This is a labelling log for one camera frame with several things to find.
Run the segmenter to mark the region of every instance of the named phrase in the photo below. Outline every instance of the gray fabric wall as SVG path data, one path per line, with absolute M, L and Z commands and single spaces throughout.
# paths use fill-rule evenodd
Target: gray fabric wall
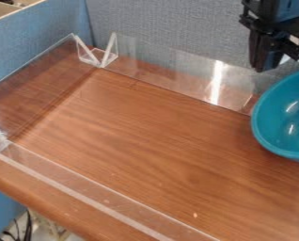
M 248 68 L 248 30 L 237 22 L 240 0 L 86 0 L 86 5 L 97 47 L 116 31 Z M 271 75 L 275 82 L 296 70 L 291 61 L 257 78 L 268 82 Z

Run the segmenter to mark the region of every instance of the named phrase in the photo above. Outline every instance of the teal bowl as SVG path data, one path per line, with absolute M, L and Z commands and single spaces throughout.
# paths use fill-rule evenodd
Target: teal bowl
M 251 126 L 265 149 L 299 161 L 299 72 L 263 94 L 253 108 Z

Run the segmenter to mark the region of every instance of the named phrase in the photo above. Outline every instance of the wooden tabletop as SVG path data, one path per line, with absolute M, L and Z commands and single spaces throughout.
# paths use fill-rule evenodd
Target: wooden tabletop
M 299 241 L 299 163 L 245 115 L 58 48 L 0 84 L 10 140 L 223 241 Z M 0 161 L 0 190 L 86 240 L 153 240 Z

